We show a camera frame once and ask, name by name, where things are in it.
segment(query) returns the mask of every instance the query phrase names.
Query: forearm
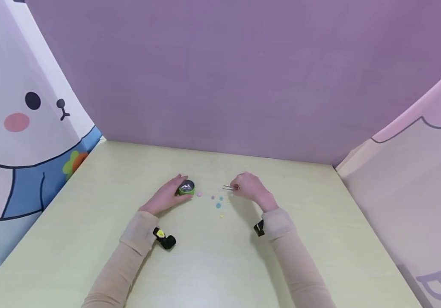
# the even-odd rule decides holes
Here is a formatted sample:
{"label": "forearm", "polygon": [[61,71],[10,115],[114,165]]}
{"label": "forearm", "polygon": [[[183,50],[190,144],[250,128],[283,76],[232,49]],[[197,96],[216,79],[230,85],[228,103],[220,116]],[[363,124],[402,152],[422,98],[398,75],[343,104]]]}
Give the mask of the forearm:
{"label": "forearm", "polygon": [[125,305],[133,280],[152,248],[155,240],[152,231],[157,224],[158,218],[152,214],[136,213],[97,276],[82,308],[122,308]]}
{"label": "forearm", "polygon": [[262,215],[264,230],[282,268],[297,308],[335,308],[316,265],[297,234],[289,215],[281,208]]}

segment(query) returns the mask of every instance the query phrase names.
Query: small metal tin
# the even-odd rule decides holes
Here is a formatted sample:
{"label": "small metal tin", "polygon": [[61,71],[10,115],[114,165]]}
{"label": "small metal tin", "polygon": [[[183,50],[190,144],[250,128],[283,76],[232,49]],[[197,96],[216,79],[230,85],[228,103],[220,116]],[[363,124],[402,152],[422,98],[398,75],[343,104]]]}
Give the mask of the small metal tin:
{"label": "small metal tin", "polygon": [[178,187],[179,195],[194,195],[195,194],[195,184],[190,180],[184,180]]}

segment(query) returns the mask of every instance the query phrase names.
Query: flower illustration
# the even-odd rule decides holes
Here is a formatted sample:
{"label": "flower illustration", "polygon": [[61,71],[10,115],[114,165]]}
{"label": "flower illustration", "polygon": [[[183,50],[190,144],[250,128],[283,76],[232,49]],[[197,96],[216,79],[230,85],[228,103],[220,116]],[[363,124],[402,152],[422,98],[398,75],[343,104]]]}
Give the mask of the flower illustration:
{"label": "flower illustration", "polygon": [[66,162],[65,165],[63,166],[63,173],[67,175],[67,181],[69,180],[69,178],[71,178],[73,173],[77,171],[78,167],[80,167],[80,165],[82,164],[84,159],[87,158],[87,156],[88,156],[87,152],[78,153],[78,151],[73,151],[69,155],[68,162]]}

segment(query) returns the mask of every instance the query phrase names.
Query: purple backdrop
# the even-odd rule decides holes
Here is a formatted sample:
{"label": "purple backdrop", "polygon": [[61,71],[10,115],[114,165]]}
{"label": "purple backdrop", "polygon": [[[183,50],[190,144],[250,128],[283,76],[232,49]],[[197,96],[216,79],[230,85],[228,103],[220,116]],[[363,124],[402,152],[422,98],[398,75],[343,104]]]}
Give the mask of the purple backdrop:
{"label": "purple backdrop", "polygon": [[439,0],[27,0],[111,140],[335,163],[441,78]]}

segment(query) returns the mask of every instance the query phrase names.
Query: black clip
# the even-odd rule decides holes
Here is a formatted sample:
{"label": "black clip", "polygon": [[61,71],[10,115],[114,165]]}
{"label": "black clip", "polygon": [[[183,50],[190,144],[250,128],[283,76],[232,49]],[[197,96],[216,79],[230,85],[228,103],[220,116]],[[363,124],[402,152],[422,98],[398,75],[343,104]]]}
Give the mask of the black clip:
{"label": "black clip", "polygon": [[162,247],[164,247],[165,250],[171,249],[176,244],[176,239],[172,235],[166,237],[164,231],[159,228],[155,228],[152,233],[153,235],[155,235],[156,240],[161,244]]}
{"label": "black clip", "polygon": [[263,225],[264,225],[264,221],[261,220],[259,223],[255,224],[253,229],[256,232],[256,235],[258,235],[259,237],[265,235],[265,231],[263,231]]}

